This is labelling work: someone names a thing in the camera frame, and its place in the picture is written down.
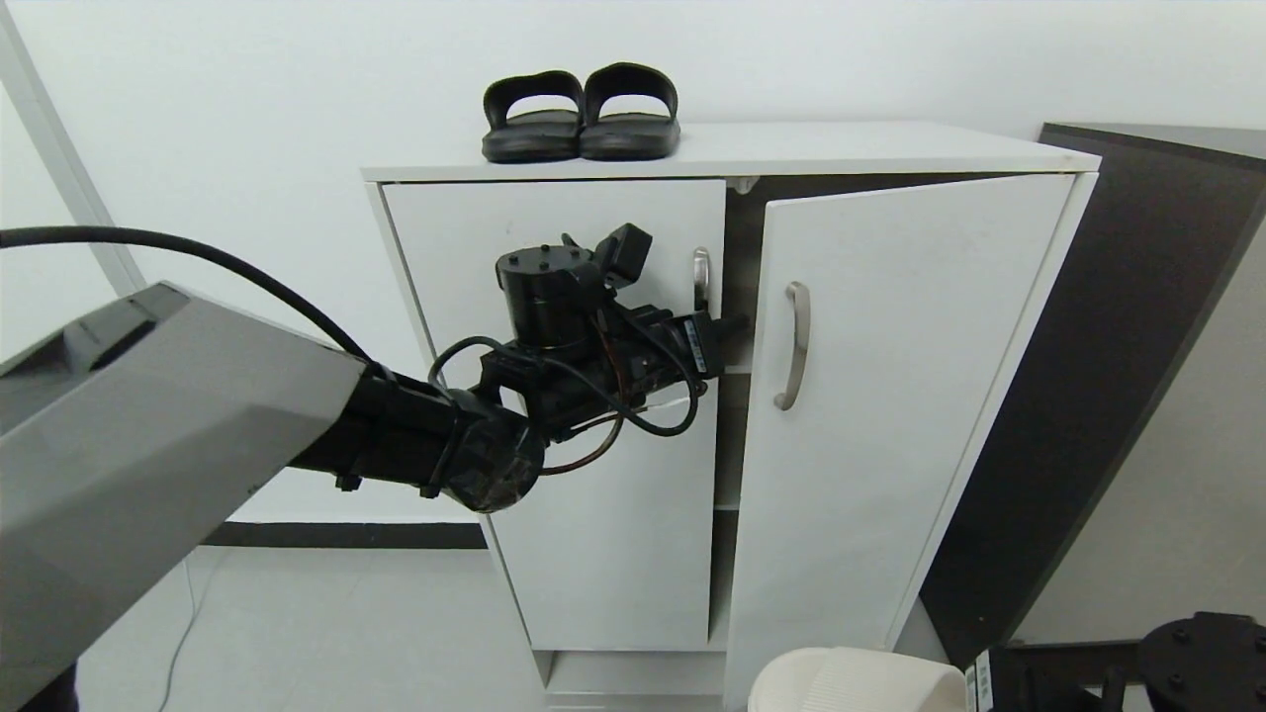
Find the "cabinet top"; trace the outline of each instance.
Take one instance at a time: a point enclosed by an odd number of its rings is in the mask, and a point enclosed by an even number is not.
[[[600,180],[760,175],[1082,172],[1099,157],[1031,141],[923,122],[723,123],[681,127],[660,161],[495,165],[477,137],[413,165],[366,167],[368,182]]]

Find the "black slipper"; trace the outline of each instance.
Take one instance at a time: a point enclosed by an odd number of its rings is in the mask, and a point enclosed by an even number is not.
[[[510,106],[528,96],[566,96],[571,109],[544,109],[506,118]],[[579,156],[580,80],[553,70],[492,82],[484,92],[484,115],[491,130],[484,136],[484,157],[494,163],[539,163]]]
[[[663,101],[668,115],[629,111],[599,117],[613,96],[652,96]],[[603,67],[585,82],[585,130],[580,155],[591,161],[653,161],[677,149],[677,87],[658,70],[618,62]]]

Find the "cabinet door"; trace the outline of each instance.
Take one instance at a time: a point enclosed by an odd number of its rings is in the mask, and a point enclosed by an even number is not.
[[[436,351],[471,334],[513,337],[492,265],[520,247],[586,247],[625,222],[655,242],[627,305],[693,307],[691,257],[706,248],[720,275],[725,194],[720,180],[415,184],[385,186],[401,252]],[[720,294],[720,284],[713,284]],[[471,350],[444,369],[453,386],[479,376]],[[684,388],[651,397],[666,402]],[[651,413],[672,423],[685,407]],[[523,620],[537,650],[691,650],[708,642],[717,403],[675,438],[625,424],[615,446],[576,473],[543,478],[492,516]],[[552,446],[571,462],[606,436],[595,428]]]
[[[895,641],[1071,185],[1019,176],[768,204],[727,709],[787,650]],[[791,283],[808,289],[812,328],[784,410]]]

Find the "metal handle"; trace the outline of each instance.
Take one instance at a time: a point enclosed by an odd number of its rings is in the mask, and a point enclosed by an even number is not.
[[[804,380],[804,362],[809,359],[809,288],[794,281],[787,285],[791,309],[795,312],[795,338],[791,345],[791,372],[787,375],[787,389],[774,397],[779,410],[790,410],[800,395],[800,381]]]
[[[711,257],[708,256],[708,248],[700,247],[695,250],[691,262],[695,277],[695,312],[706,312],[708,288],[711,285]]]

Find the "label sticker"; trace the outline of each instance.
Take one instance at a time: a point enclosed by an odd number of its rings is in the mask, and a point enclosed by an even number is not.
[[[976,709],[976,666],[972,665],[967,668],[967,712],[979,712]]]
[[[989,650],[976,658],[976,711],[993,712],[994,709],[994,678],[989,670]]]

